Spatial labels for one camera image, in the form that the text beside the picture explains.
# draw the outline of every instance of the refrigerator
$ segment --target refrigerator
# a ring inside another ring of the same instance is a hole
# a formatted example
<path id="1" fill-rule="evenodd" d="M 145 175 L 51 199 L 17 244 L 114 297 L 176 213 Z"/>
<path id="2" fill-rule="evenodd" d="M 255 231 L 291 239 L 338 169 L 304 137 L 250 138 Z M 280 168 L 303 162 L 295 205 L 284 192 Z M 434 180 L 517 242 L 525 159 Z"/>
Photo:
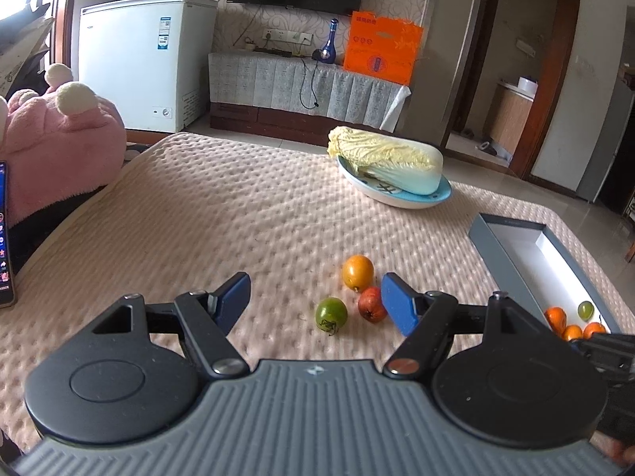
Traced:
<path id="1" fill-rule="evenodd" d="M 119 0 L 81 9 L 79 81 L 127 129 L 179 132 L 209 101 L 214 0 Z"/>
<path id="2" fill-rule="evenodd" d="M 604 198 L 601 198 L 602 188 L 607 179 L 611 182 L 612 179 L 619 178 L 617 171 L 620 167 L 615 167 L 616 157 L 620 150 L 623 150 L 622 154 L 627 154 L 623 141 L 630 142 L 631 139 L 635 139 L 635 131 L 632 130 L 635 123 L 631 120 L 634 96 L 635 92 L 624 81 L 617 79 L 598 142 L 576 190 L 576 194 L 584 200 L 595 202 L 600 197 L 600 200 L 604 202 L 611 189 L 606 188 L 603 192 Z"/>

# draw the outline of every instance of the white container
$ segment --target white container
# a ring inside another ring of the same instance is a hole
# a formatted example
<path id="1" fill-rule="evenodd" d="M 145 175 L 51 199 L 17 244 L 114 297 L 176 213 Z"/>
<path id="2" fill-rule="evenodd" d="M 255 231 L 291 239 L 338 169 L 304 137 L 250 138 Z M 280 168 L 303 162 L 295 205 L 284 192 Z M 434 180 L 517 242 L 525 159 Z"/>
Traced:
<path id="1" fill-rule="evenodd" d="M 518 88 L 531 97 L 536 96 L 536 91 L 538 91 L 538 83 L 534 81 L 530 81 L 529 79 L 525 79 L 525 77 L 521 77 L 518 79 Z"/>
<path id="2" fill-rule="evenodd" d="M 120 0 L 85 7 L 79 81 L 112 101 L 127 129 L 182 131 L 209 101 L 201 70 L 207 70 L 217 7 L 214 0 Z"/>

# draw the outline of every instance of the bed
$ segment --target bed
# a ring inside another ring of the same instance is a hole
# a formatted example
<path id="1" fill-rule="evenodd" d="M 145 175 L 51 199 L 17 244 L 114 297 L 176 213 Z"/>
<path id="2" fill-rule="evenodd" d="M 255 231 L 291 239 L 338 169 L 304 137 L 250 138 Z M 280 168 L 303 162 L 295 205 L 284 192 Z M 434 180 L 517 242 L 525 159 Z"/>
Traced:
<path id="1" fill-rule="evenodd" d="M 390 320 L 375 325 L 354 311 L 341 264 L 365 254 L 378 275 L 395 271 L 420 291 L 485 303 L 497 287 L 468 239 L 478 212 L 547 224 L 623 332 L 635 332 L 635 317 L 556 213 L 452 185 L 446 203 L 401 210 L 355 191 L 326 156 L 193 134 L 164 139 L 75 210 L 18 273 L 18 303 L 0 311 L 0 427 L 23 449 L 37 443 L 22 400 L 25 378 L 122 294 L 165 302 L 215 289 L 241 270 L 252 278 L 252 300 L 229 339 L 252 367 L 262 358 L 382 364 L 403 337 Z M 351 311 L 335 336 L 313 320 L 329 295 Z M 172 337 L 155 341 L 178 346 Z M 453 349 L 478 341 L 457 338 Z"/>

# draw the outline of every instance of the doorway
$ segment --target doorway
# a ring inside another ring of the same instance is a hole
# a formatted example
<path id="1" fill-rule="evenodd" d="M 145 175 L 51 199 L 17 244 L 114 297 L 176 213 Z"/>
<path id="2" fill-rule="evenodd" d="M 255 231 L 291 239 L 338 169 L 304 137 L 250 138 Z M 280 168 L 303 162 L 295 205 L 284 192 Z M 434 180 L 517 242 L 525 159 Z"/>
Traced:
<path id="1" fill-rule="evenodd" d="M 441 146 L 520 178 L 547 134 L 568 66 L 580 0 L 480 0 Z"/>

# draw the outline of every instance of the electrical outlet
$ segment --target electrical outlet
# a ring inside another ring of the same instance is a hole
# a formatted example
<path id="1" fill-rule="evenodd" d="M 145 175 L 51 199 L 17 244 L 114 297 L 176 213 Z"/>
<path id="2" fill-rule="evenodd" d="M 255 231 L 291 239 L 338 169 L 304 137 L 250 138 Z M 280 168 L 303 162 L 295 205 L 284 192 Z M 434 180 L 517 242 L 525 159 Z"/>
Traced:
<path id="1" fill-rule="evenodd" d="M 275 28 L 266 28 L 262 32 L 262 38 L 268 39 L 269 41 L 286 41 L 287 40 L 287 30 L 278 30 Z"/>
<path id="2" fill-rule="evenodd" d="M 313 44 L 313 34 L 289 30 L 287 31 L 287 43 L 311 46 Z"/>

